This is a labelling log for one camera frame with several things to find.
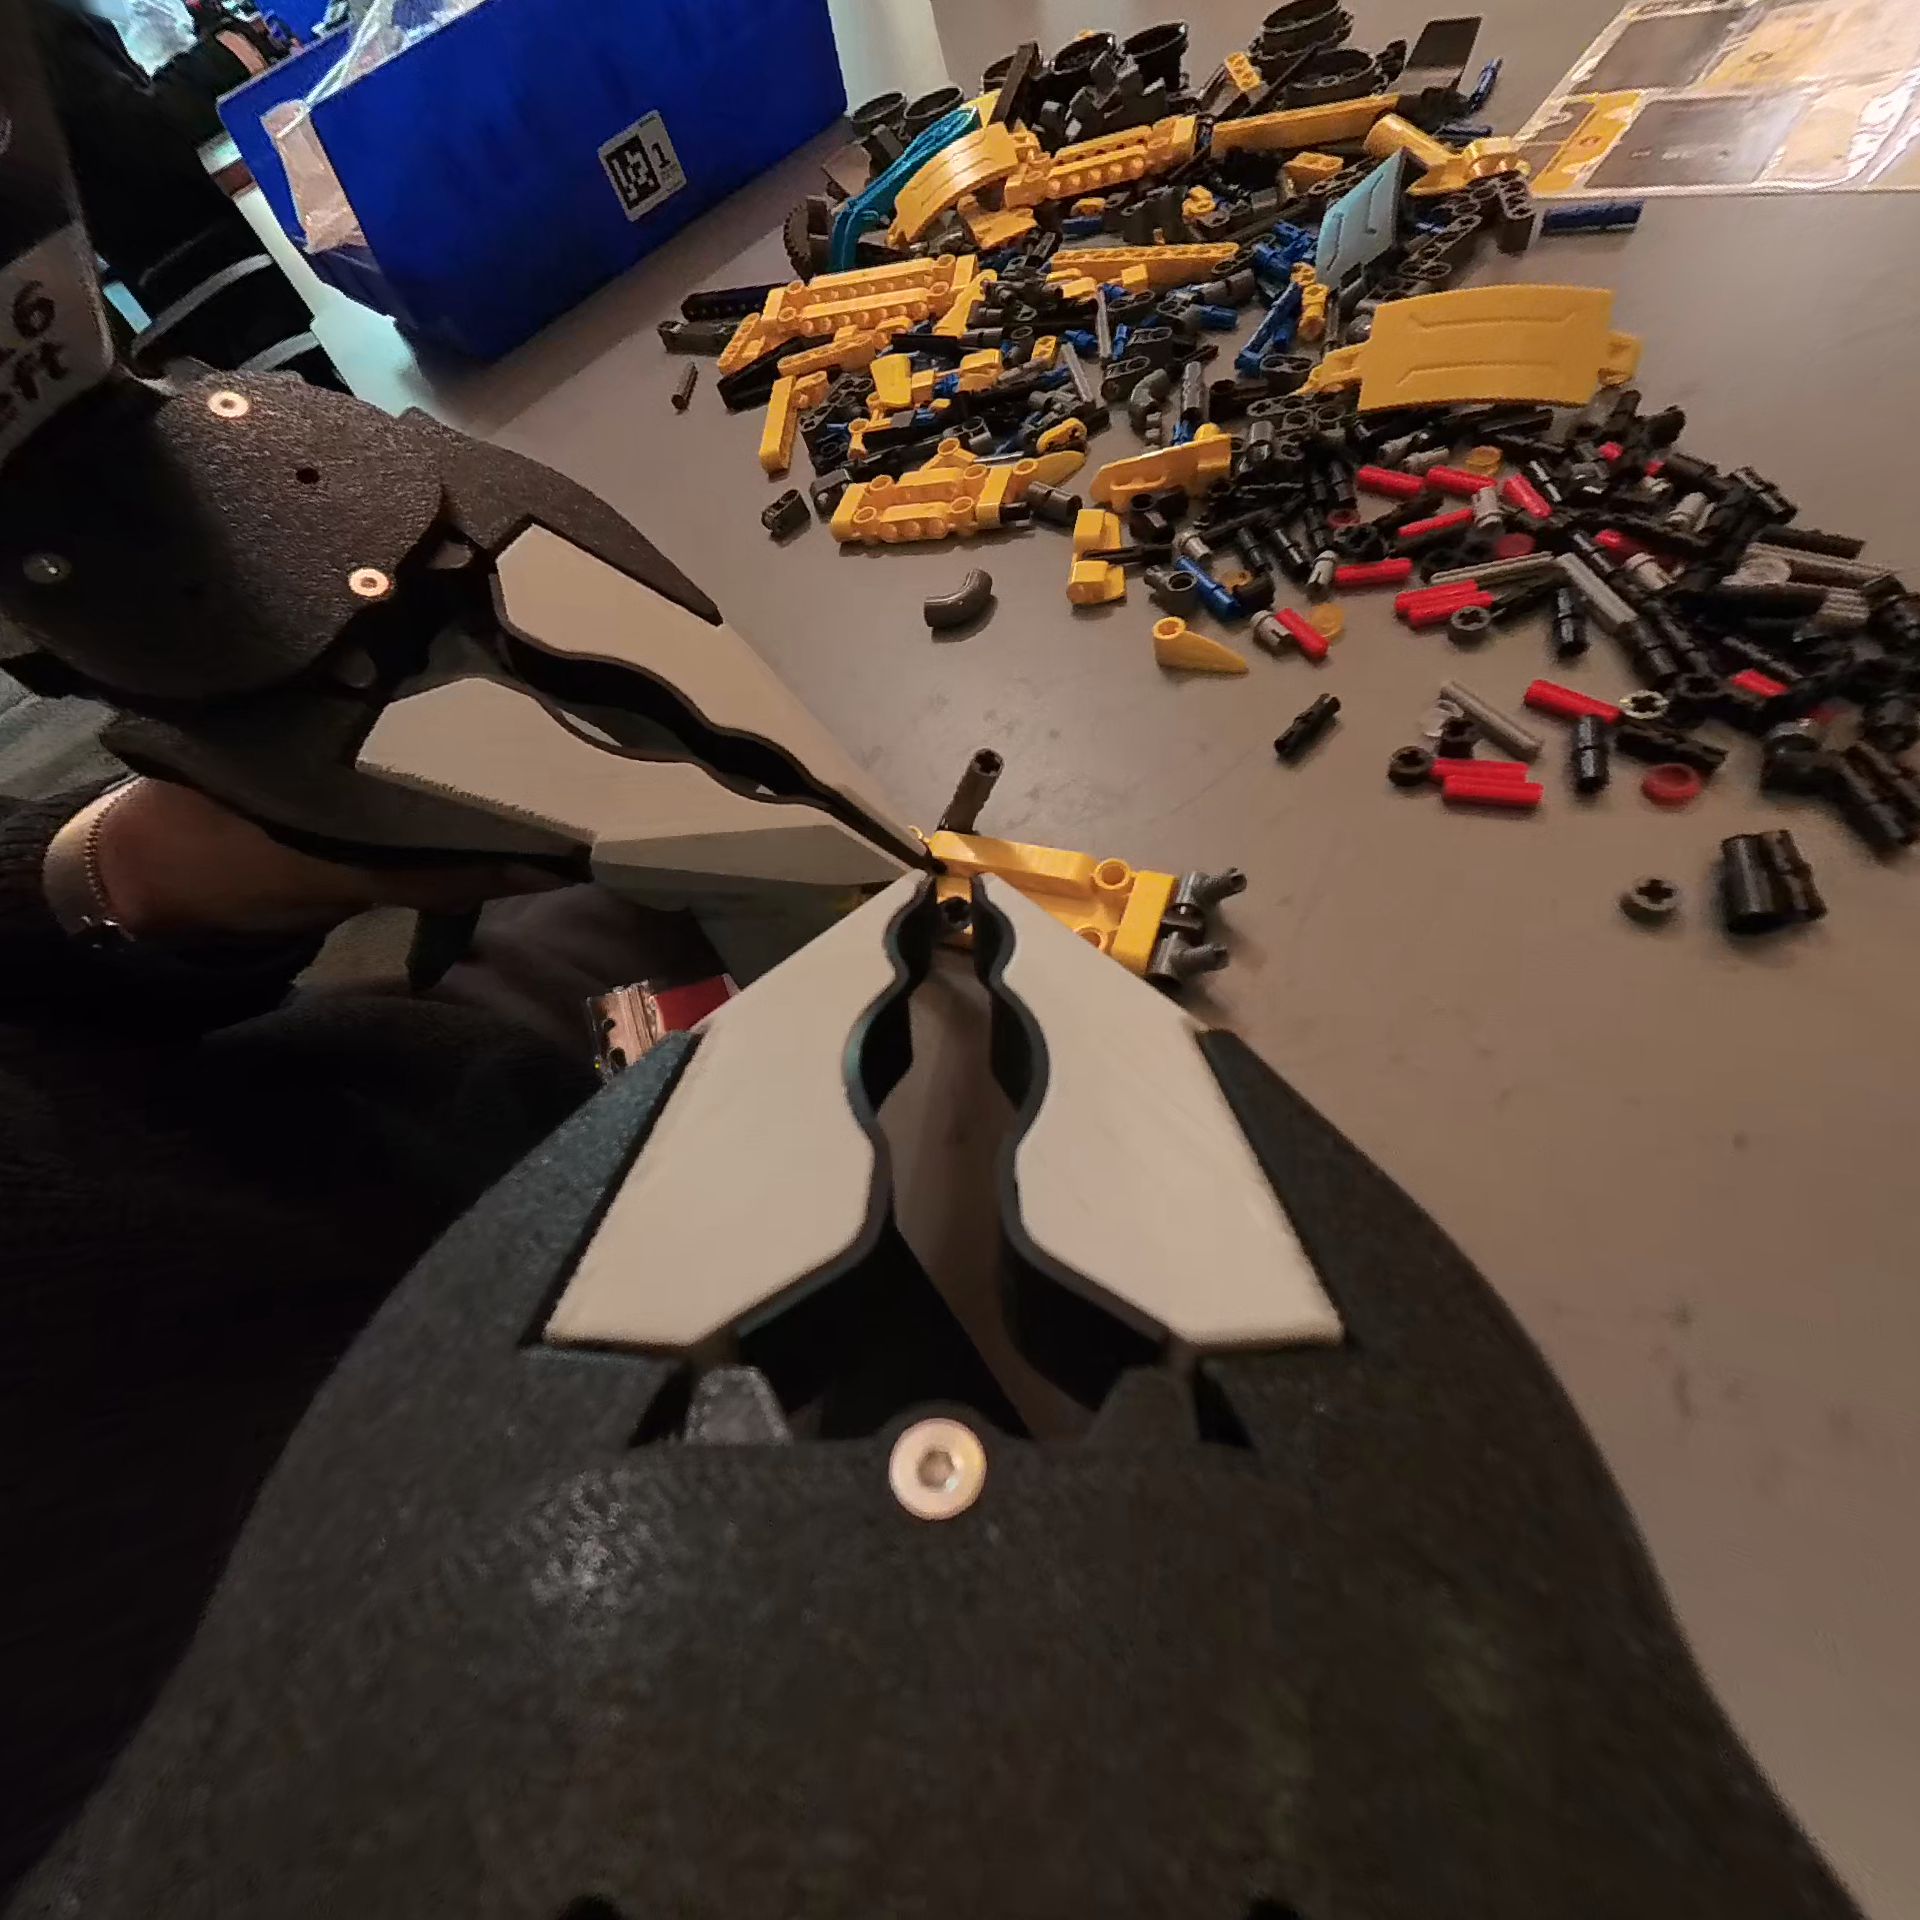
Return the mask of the large yellow toy hood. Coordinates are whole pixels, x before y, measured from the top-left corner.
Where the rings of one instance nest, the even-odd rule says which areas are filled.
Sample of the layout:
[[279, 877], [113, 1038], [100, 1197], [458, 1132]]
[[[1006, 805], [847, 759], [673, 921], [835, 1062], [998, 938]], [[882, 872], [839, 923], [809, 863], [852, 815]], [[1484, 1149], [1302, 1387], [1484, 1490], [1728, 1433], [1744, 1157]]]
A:
[[1380, 302], [1363, 342], [1308, 372], [1307, 395], [1355, 390], [1365, 414], [1465, 405], [1583, 409], [1640, 368], [1611, 290], [1507, 284]]

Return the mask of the black office chair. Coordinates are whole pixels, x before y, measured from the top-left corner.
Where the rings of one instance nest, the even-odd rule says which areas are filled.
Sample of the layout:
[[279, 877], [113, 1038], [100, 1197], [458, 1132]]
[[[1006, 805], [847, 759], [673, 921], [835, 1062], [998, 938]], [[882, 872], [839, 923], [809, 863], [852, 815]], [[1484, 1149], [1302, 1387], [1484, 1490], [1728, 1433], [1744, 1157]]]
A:
[[204, 163], [221, 102], [299, 50], [259, 5], [186, 5], [191, 46], [147, 71], [103, 5], [29, 5], [84, 228], [149, 316], [135, 358], [348, 393], [315, 312]]

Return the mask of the person's left forearm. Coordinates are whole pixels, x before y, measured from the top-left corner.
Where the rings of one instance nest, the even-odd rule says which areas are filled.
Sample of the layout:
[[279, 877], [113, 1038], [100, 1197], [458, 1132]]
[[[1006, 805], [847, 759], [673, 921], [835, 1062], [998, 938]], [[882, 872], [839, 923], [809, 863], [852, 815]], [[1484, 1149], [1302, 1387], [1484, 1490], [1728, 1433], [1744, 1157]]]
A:
[[92, 1010], [92, 953], [46, 903], [43, 867], [60, 828], [109, 793], [92, 781], [46, 799], [2, 799], [2, 1025], [73, 1027]]

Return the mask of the black double toy connector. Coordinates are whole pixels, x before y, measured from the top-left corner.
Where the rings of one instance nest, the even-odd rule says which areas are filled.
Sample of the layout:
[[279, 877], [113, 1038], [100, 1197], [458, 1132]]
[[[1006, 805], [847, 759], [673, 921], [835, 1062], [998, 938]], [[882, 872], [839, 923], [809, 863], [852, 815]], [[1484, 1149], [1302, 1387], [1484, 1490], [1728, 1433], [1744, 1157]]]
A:
[[1828, 917], [1812, 865], [1788, 828], [1723, 838], [1716, 900], [1720, 926], [1736, 940], [1808, 928]]

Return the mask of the clear plastic bag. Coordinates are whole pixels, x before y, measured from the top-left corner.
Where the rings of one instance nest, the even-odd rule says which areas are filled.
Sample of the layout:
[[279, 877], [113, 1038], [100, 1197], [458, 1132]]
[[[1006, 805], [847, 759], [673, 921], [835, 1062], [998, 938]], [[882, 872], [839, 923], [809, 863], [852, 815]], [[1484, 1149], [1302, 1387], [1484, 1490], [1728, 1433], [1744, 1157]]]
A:
[[312, 48], [322, 55], [318, 79], [301, 86], [293, 105], [270, 109], [262, 126], [288, 183], [301, 221], [301, 246], [311, 257], [341, 248], [368, 250], [341, 170], [325, 146], [320, 109], [479, 8], [476, 2], [330, 2]]

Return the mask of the yellow toy brick with holes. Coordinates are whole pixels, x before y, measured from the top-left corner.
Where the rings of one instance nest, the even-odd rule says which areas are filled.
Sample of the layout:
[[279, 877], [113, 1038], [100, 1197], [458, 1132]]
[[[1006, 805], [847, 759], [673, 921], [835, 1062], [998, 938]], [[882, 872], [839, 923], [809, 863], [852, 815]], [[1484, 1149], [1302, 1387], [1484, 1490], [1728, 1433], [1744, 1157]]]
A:
[[1207, 423], [1186, 443], [1151, 448], [1101, 467], [1086, 483], [1086, 497], [1113, 513], [1125, 513], [1138, 497], [1166, 491], [1198, 497], [1231, 476], [1235, 456], [1235, 436]]

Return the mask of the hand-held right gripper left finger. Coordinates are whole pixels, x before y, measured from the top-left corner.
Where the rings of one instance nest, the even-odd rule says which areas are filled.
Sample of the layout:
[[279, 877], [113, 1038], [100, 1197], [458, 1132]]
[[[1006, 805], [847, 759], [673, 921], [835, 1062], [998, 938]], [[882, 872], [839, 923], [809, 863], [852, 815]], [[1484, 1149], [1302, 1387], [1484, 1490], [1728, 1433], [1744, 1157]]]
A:
[[902, 877], [712, 1014], [540, 1342], [747, 1364], [824, 1413], [902, 1407], [925, 1375], [925, 1274], [881, 1116], [922, 982], [925, 879]]

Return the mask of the yellow printed sticker sheet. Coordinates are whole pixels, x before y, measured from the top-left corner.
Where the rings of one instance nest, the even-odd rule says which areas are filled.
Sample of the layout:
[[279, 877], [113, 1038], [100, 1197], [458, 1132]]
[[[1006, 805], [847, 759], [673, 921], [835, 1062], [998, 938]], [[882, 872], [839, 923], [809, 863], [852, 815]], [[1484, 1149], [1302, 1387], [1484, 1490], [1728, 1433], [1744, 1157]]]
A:
[[1515, 140], [1543, 200], [1914, 195], [1919, 7], [1629, 5]]

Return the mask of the pile of small toy pins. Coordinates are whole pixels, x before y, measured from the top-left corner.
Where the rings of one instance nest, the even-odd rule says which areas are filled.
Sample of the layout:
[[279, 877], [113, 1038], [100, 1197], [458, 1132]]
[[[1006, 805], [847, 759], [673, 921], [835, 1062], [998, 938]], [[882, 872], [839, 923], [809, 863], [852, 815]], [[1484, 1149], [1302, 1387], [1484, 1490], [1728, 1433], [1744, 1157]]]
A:
[[1581, 733], [1585, 799], [1606, 755], [1707, 782], [1710, 733], [1739, 733], [1765, 796], [1827, 806], [1879, 859], [1914, 854], [1917, 571], [1804, 523], [1763, 471], [1686, 452], [1686, 427], [1631, 389], [1382, 412], [1267, 397], [1220, 475], [1153, 484], [1126, 519], [1173, 538], [1219, 620], [1278, 629], [1287, 591], [1391, 592], [1401, 624], [1461, 650], [1525, 624], [1560, 668], [1615, 648], [1615, 712], [1526, 697]]

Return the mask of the blue plastic storage bin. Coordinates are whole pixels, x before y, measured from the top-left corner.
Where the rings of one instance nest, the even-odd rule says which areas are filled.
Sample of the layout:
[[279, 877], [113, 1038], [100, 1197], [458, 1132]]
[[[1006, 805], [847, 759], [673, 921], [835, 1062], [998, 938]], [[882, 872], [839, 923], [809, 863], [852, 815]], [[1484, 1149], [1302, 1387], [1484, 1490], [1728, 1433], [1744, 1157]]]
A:
[[849, 105], [827, 2], [487, 2], [318, 110], [366, 250], [308, 255], [262, 117], [315, 44], [218, 102], [279, 228], [417, 344], [493, 363]]

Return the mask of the pile of yellow toy bricks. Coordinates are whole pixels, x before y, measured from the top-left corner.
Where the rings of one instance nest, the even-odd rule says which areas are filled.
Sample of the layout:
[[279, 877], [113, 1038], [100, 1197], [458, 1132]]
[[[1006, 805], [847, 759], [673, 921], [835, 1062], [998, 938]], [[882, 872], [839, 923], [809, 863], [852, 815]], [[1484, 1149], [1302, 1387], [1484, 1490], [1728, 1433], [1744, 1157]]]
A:
[[[1346, 5], [1274, 5], [1196, 86], [1188, 27], [1166, 21], [1053, 56], [1026, 43], [973, 96], [878, 96], [852, 110], [865, 183], [831, 179], [788, 213], [788, 277], [686, 297], [661, 344], [707, 363], [729, 412], [760, 412], [767, 478], [813, 468], [762, 510], [781, 545], [947, 440], [991, 463], [1084, 448], [1033, 491], [1028, 525], [973, 541], [1073, 538], [1098, 468], [1207, 423], [1235, 435], [1365, 342], [1380, 305], [1456, 293], [1486, 248], [1586, 224], [1549, 214], [1526, 159], [1476, 120], [1500, 74], [1470, 74], [1476, 39], [1476, 19], [1445, 16], [1368, 50]], [[1287, 588], [1277, 629], [1220, 620], [1174, 538], [1129, 519], [1149, 506], [1114, 510], [1126, 591], [1324, 656], [1340, 595]]]

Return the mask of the large yellow toy shell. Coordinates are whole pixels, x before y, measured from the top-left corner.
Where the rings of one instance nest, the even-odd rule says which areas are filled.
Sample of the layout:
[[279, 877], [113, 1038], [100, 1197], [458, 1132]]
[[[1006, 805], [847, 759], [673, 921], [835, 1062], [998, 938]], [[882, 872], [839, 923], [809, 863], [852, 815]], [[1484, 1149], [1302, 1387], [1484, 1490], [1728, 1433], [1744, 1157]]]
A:
[[1079, 445], [1018, 458], [980, 458], [945, 440], [933, 460], [902, 476], [850, 483], [832, 509], [828, 534], [842, 547], [919, 547], [973, 541], [1026, 527], [1033, 493], [1077, 476], [1086, 463]]

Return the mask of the person's left hand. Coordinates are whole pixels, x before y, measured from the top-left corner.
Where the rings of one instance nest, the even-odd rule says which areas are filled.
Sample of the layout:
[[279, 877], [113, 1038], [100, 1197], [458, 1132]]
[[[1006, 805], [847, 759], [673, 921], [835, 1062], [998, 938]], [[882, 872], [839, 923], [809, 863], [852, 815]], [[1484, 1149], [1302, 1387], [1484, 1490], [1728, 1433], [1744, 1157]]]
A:
[[281, 844], [204, 795], [139, 782], [95, 836], [95, 872], [132, 935], [295, 935], [337, 928], [376, 908], [468, 912], [567, 888], [517, 865], [368, 871]]

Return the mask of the silver wristwatch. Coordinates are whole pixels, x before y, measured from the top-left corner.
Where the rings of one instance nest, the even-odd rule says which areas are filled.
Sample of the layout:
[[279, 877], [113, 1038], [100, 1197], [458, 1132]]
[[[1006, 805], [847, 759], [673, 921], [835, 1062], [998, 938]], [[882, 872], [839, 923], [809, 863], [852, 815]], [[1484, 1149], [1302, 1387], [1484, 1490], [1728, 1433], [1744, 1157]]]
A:
[[132, 935], [110, 900], [103, 877], [103, 836], [113, 815], [139, 791], [128, 776], [80, 806], [51, 838], [43, 867], [43, 899], [60, 931], [84, 949], [126, 949]]

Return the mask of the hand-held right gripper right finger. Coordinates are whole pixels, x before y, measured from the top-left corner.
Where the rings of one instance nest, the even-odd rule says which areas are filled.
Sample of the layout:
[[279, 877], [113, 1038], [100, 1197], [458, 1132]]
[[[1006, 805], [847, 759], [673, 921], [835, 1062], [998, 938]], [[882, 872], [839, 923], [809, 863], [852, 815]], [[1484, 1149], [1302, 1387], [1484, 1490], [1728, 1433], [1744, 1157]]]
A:
[[1123, 1379], [1333, 1351], [1342, 1318], [1209, 1055], [1215, 1034], [1011, 882], [973, 882], [1002, 1304], [1021, 1357], [1101, 1413]]

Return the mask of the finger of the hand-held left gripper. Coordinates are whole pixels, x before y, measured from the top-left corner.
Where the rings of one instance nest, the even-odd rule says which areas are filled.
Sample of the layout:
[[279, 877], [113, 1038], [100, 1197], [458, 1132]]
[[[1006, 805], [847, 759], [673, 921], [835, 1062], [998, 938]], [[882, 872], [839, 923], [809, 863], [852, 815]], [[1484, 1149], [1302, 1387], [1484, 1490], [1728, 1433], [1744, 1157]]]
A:
[[354, 757], [390, 788], [539, 828], [589, 854], [608, 891], [701, 910], [847, 912], [925, 857], [818, 799], [751, 795], [686, 759], [649, 759], [536, 694], [465, 678], [390, 704]]
[[935, 871], [925, 838], [769, 663], [543, 527], [495, 565], [515, 677], [611, 736], [639, 872]]

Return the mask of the red and silver packet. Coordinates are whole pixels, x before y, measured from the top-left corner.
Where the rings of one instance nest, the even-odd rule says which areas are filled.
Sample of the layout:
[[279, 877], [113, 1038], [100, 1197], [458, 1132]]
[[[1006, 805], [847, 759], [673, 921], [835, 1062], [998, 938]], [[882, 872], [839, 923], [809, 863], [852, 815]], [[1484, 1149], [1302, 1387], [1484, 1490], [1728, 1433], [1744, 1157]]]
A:
[[667, 984], [644, 979], [589, 997], [592, 1067], [603, 1081], [635, 1069], [664, 1041], [697, 1031], [738, 992], [733, 974]]

